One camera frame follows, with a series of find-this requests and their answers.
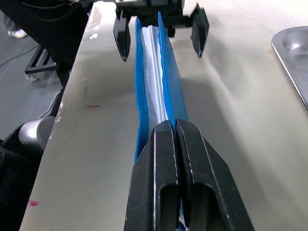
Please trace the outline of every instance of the blue cloth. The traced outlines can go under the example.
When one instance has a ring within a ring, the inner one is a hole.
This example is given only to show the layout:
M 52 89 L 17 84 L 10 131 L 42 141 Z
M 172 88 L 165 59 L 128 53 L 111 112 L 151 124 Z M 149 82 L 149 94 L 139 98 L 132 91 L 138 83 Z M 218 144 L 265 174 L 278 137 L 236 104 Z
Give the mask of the blue cloth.
M 139 113 L 139 129 L 135 161 L 149 139 L 149 111 L 144 84 L 144 54 L 141 37 L 141 23 L 136 19 L 136 56 L 135 56 L 135 91 Z M 172 46 L 163 24 L 162 16 L 158 13 L 158 39 L 161 51 L 163 69 L 163 93 L 168 120 L 175 131 L 175 119 L 188 121 L 184 95 L 181 87 L 180 74 L 173 54 Z

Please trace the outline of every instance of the shoe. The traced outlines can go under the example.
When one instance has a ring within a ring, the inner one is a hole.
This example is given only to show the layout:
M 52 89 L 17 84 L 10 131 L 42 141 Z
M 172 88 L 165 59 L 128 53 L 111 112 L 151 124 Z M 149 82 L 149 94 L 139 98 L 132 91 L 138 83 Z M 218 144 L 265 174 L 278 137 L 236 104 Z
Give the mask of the shoe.
M 17 31 L 8 31 L 8 34 L 10 37 L 14 37 L 14 38 L 23 38 L 23 37 L 26 37 L 27 36 L 27 33 L 24 32 L 23 30 L 17 30 Z

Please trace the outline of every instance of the black cable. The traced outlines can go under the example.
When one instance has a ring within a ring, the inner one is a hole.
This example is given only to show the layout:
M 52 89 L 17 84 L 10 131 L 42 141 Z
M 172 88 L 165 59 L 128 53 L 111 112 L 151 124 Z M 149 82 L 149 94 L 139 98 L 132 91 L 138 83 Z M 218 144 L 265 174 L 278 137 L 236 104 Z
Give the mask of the black cable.
M 46 22 L 46 23 L 53 23 L 53 22 L 57 22 L 59 20 L 63 20 L 66 19 L 67 17 L 69 17 L 78 7 L 80 2 L 75 3 L 65 14 L 63 14 L 62 16 L 58 17 L 58 18 L 54 18 L 54 19 L 45 19 L 45 18 L 41 18 L 39 16 L 37 16 L 36 14 L 34 14 L 32 11 L 30 11 L 26 6 L 24 6 L 23 4 L 21 4 L 21 6 L 33 17 Z
M 28 52 L 32 51 L 33 49 L 35 49 L 35 48 L 38 47 L 38 46 L 39 46 L 39 45 L 36 45 L 35 47 L 29 49 L 28 51 L 26 51 L 26 52 L 24 52 L 24 53 L 22 53 L 22 54 L 19 54 L 18 56 L 15 56 L 15 57 L 9 59 L 8 61 L 5 61 L 4 63 L 2 63 L 2 64 L 0 65 L 0 68 L 3 67 L 4 65 L 6 65 L 7 63 L 9 63 L 10 61 L 12 61 L 13 59 L 17 59 L 17 58 L 19 58 L 20 56 L 23 56 L 24 54 L 27 54 Z
M 38 10 L 53 10 L 53 9 L 58 9 L 62 6 L 66 6 L 66 3 L 62 3 L 62 4 L 59 4 L 59 5 L 56 5 L 56 6 L 48 6 L 48 7 L 32 6 L 32 5 L 23 3 L 23 2 L 21 4 L 23 4 L 24 6 L 33 8 L 33 9 L 38 9 Z

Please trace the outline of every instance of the white fabric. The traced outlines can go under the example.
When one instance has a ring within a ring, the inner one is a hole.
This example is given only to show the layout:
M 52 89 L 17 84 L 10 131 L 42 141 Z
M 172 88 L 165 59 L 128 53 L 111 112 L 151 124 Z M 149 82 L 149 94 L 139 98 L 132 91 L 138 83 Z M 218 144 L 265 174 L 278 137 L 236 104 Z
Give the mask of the white fabric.
M 168 118 L 164 103 L 158 27 L 143 27 L 141 37 L 144 54 L 144 84 L 149 112 L 149 135 L 151 135 L 153 128 Z

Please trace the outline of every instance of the table surface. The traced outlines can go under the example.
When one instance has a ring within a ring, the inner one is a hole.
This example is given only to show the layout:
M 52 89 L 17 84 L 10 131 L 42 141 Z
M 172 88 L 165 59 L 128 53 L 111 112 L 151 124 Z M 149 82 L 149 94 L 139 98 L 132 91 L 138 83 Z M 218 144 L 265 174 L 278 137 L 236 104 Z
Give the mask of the table surface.
M 307 24 L 308 1 L 199 4 L 210 22 L 202 59 L 190 29 L 171 40 L 189 120 L 229 165 L 256 231 L 306 231 L 308 113 L 271 39 Z M 134 19 L 125 63 L 114 18 L 114 3 L 94 4 L 21 231 L 123 230 L 139 119 Z

